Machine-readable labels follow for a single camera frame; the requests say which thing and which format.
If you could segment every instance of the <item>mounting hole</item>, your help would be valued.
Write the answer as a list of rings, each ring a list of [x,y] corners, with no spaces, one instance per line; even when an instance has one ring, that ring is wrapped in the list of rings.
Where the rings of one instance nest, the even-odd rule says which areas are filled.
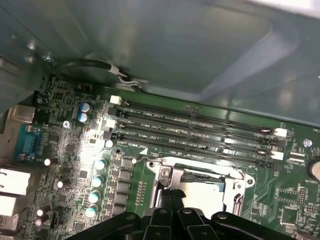
[[[125,219],[130,221],[130,220],[133,220],[135,218],[136,218],[135,215],[131,214],[131,215],[127,216]]]
[[[117,149],[115,150],[115,152],[116,152],[116,154],[121,154],[121,149],[120,149],[120,148],[117,148]]]

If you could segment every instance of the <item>capacitor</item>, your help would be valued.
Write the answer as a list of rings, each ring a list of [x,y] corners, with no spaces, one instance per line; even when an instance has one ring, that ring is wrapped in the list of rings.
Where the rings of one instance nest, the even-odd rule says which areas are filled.
[[[312,180],[320,182],[320,157],[315,157],[306,164],[306,173]]]
[[[86,113],[82,112],[78,115],[78,121],[81,123],[87,123],[89,122],[89,117]]]
[[[59,188],[59,189],[62,189],[62,188],[65,188],[67,186],[69,186],[71,184],[71,180],[69,178],[66,178],[64,180],[60,180],[57,182],[56,186]]]
[[[95,204],[96,202],[99,201],[99,198],[101,197],[101,193],[98,190],[94,190],[93,192],[90,193],[88,196],[88,201],[91,204]]]
[[[104,146],[108,149],[112,148],[114,143],[111,140],[107,140],[104,144]]]
[[[38,97],[36,99],[36,103],[39,104],[39,105],[46,105],[48,104],[48,100],[46,98],[43,98],[43,97]]]
[[[47,221],[49,219],[49,215],[48,214],[44,214],[40,217],[38,217],[36,220],[34,220],[34,225],[36,225],[37,227],[41,227],[45,221]]]
[[[51,158],[46,158],[43,163],[45,166],[54,166],[59,163],[59,160],[57,157],[51,157]]]
[[[97,175],[95,176],[93,179],[92,179],[92,182],[91,182],[91,185],[94,187],[94,188],[97,188],[97,187],[100,187],[101,184],[104,182],[104,177],[101,176],[101,175]]]
[[[98,211],[98,206],[95,205],[95,204],[91,204],[86,210],[85,210],[85,215],[88,217],[88,218],[93,218],[97,211]]]
[[[102,170],[106,167],[107,161],[105,159],[100,159],[99,161],[95,162],[94,167],[97,170]]]
[[[90,104],[87,102],[84,102],[80,105],[80,111],[83,113],[89,113],[89,112],[91,112],[91,110],[92,110],[92,108],[91,108]]]
[[[36,215],[41,217],[50,211],[51,211],[51,206],[49,204],[46,204],[36,211]]]

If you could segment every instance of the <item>white capacitor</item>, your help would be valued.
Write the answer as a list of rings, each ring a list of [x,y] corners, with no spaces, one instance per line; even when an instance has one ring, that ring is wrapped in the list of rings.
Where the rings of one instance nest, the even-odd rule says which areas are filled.
[[[88,196],[88,201],[91,204],[95,204],[96,202],[99,201],[100,197],[101,197],[101,193],[98,190],[95,190],[91,192],[90,195]]]
[[[114,143],[111,141],[111,140],[107,140],[106,142],[105,142],[105,147],[106,148],[108,148],[108,149],[110,149],[110,148],[112,148],[113,147],[113,145],[114,145]]]
[[[83,113],[88,113],[91,111],[91,106],[89,105],[89,103],[84,102],[80,105],[80,111]]]
[[[104,182],[104,177],[101,175],[97,175],[92,179],[91,185],[94,188],[97,188],[97,187],[100,187],[103,182]]]
[[[87,114],[85,114],[84,112],[80,113],[78,115],[78,121],[81,122],[81,123],[86,123],[89,121],[89,117]]]
[[[95,204],[91,204],[86,210],[85,210],[85,215],[87,218],[93,218],[98,211],[98,206]]]
[[[103,158],[100,159],[99,161],[97,161],[95,164],[94,164],[94,167],[95,169],[97,170],[102,170],[105,168],[105,166],[107,165],[107,162],[106,160],[104,160]]]

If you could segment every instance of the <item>chip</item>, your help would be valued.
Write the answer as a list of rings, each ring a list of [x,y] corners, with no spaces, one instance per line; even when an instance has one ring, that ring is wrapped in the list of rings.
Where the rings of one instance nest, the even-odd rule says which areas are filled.
[[[50,134],[49,135],[49,142],[52,144],[57,144],[59,140],[59,136],[57,134]]]
[[[84,230],[85,224],[83,222],[75,222],[73,228],[76,232],[81,232]]]
[[[104,132],[103,132],[103,137],[102,137],[102,139],[104,139],[104,140],[111,140],[111,138],[112,138],[112,132],[109,132],[109,131],[104,131]]]
[[[101,102],[96,102],[94,105],[94,109],[102,110],[103,104]]]
[[[134,167],[134,164],[132,163],[131,159],[123,159],[121,162],[121,167],[132,169]]]
[[[111,193],[111,192],[108,192],[106,196],[107,196],[107,198],[109,198],[109,199],[115,198],[115,194],[114,194],[114,193]]]
[[[117,183],[114,182],[114,181],[110,181],[110,182],[108,183],[108,186],[115,188],[115,187],[117,186]]]
[[[91,123],[90,129],[92,130],[98,130],[99,124],[96,122]]]
[[[281,224],[295,226],[297,221],[297,216],[298,216],[297,209],[284,207],[282,209]]]
[[[79,178],[86,179],[87,175],[88,175],[87,171],[81,170],[80,173],[79,173]]]
[[[111,216],[104,215],[103,218],[102,218],[102,220],[103,220],[103,221],[106,221],[106,220],[108,220],[108,219],[110,219],[110,218],[111,218]]]
[[[64,99],[64,95],[61,92],[56,92],[54,94],[54,99],[62,101]]]
[[[74,153],[76,149],[76,146],[73,144],[67,144],[65,147],[65,151],[68,153]]]
[[[129,191],[130,183],[125,181],[119,181],[118,186],[116,187],[116,190],[119,192],[126,193]]]
[[[119,171],[112,170],[111,175],[112,176],[119,176]]]
[[[65,195],[59,195],[59,198],[58,198],[58,202],[59,203],[65,203],[67,200],[67,196]]]
[[[115,115],[117,115],[117,109],[114,107],[109,107],[107,114],[111,115],[111,116],[115,116]]]
[[[111,209],[112,209],[112,204],[107,204],[107,203],[106,203],[106,204],[104,205],[104,208],[107,209],[107,210],[111,210]]]
[[[132,175],[131,171],[121,169],[119,178],[123,179],[123,180],[130,180],[131,179],[131,175]]]
[[[124,193],[117,192],[115,195],[114,202],[117,204],[126,205],[128,201],[128,195]]]
[[[112,215],[115,216],[115,215],[122,214],[125,210],[126,210],[126,207],[125,207],[125,206],[116,205],[116,204],[115,204],[115,205],[114,205],[114,208],[113,208]]]

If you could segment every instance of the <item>integrated circuit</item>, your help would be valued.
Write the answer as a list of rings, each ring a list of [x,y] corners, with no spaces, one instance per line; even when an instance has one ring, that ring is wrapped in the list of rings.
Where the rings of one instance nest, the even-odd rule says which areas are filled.
[[[49,143],[57,144],[59,140],[59,136],[57,134],[50,134],[49,135]]]
[[[54,94],[54,99],[55,100],[59,100],[59,101],[62,101],[64,99],[64,95],[61,93],[61,92],[56,92]]]
[[[113,207],[112,215],[116,216],[116,215],[122,214],[124,211],[126,211],[126,207],[125,206],[115,204],[114,207]]]
[[[295,226],[298,217],[298,210],[284,207],[282,209],[281,224]]]
[[[115,195],[114,202],[121,205],[126,205],[128,201],[128,195],[124,193],[117,192]]]
[[[125,181],[119,181],[116,190],[122,193],[127,193],[130,188],[130,183]]]
[[[66,200],[67,200],[67,196],[66,196],[66,195],[59,195],[58,202],[59,202],[60,204],[65,203]]]
[[[76,146],[73,144],[67,144],[65,147],[65,151],[68,153],[74,153],[76,149]]]
[[[79,178],[86,179],[87,176],[88,176],[88,172],[87,171],[83,171],[83,170],[80,171]]]
[[[75,222],[74,223],[73,229],[76,232],[81,232],[84,230],[84,228],[85,228],[85,224],[83,222]]]
[[[124,169],[120,170],[119,179],[129,181],[131,179],[131,176],[132,176],[132,171],[124,170]]]
[[[123,159],[121,162],[121,167],[132,169],[134,167],[134,164],[132,163],[131,159]]]

